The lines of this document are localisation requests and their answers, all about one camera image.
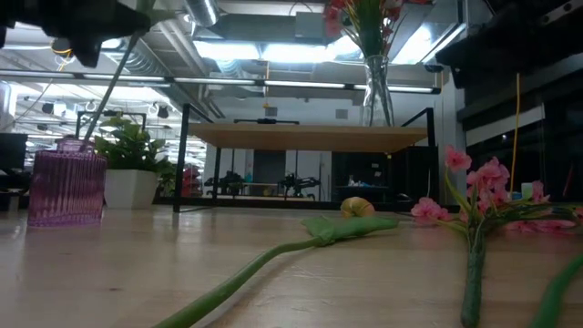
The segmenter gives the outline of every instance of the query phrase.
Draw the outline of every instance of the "purple glass vase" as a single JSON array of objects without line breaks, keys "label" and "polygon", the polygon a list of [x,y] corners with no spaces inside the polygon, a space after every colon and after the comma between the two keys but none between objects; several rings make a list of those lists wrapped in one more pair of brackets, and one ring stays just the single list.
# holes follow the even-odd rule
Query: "purple glass vase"
[{"label": "purple glass vase", "polygon": [[35,154],[28,206],[29,227],[99,224],[107,160],[94,145],[61,139],[56,150]]}]

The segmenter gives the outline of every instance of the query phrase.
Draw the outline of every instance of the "green stem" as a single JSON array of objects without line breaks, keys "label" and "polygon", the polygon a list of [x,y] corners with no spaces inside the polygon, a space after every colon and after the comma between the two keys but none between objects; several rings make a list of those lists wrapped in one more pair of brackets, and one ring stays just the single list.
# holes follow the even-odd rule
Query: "green stem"
[{"label": "green stem", "polygon": [[465,281],[464,303],[462,304],[462,325],[464,328],[476,328],[480,322],[482,304],[482,271],[486,259],[484,238],[478,239],[480,245],[467,256],[467,278]]},{"label": "green stem", "polygon": [[264,252],[227,281],[200,296],[182,310],[172,314],[168,319],[158,323],[154,328],[187,328],[192,326],[231,297],[253,274],[274,257],[289,251],[300,251],[315,247],[320,245],[321,242],[321,238],[316,237],[308,241],[278,245]]},{"label": "green stem", "polygon": [[543,300],[538,307],[537,315],[529,328],[557,327],[563,294],[579,268],[583,266],[583,255],[579,255],[548,285]]}]

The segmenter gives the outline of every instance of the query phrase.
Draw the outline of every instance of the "wooden shelf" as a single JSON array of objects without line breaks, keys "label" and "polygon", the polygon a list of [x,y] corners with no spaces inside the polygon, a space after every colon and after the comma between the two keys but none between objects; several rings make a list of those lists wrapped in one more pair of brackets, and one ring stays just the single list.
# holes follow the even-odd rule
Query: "wooden shelf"
[{"label": "wooden shelf", "polygon": [[189,134],[223,149],[388,152],[427,138],[425,128],[190,124]]}]

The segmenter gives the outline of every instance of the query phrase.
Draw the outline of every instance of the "white planter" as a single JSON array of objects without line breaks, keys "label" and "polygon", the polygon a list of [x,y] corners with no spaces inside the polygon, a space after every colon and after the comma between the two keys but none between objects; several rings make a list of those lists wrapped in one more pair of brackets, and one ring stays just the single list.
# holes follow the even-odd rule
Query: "white planter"
[{"label": "white planter", "polygon": [[154,172],[137,169],[108,169],[106,204],[110,209],[143,210],[152,205],[158,186]]}]

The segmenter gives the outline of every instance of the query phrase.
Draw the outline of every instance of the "glass vase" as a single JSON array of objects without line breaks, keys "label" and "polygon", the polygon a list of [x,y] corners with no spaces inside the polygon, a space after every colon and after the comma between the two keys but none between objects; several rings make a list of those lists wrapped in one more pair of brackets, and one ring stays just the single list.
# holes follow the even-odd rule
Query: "glass vase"
[{"label": "glass vase", "polygon": [[363,126],[393,127],[393,102],[386,84],[389,59],[386,56],[369,56],[364,60],[366,91],[363,103]]},{"label": "glass vase", "polygon": [[107,160],[83,141],[59,140],[57,150],[35,154],[28,206],[29,227],[99,224]]}]

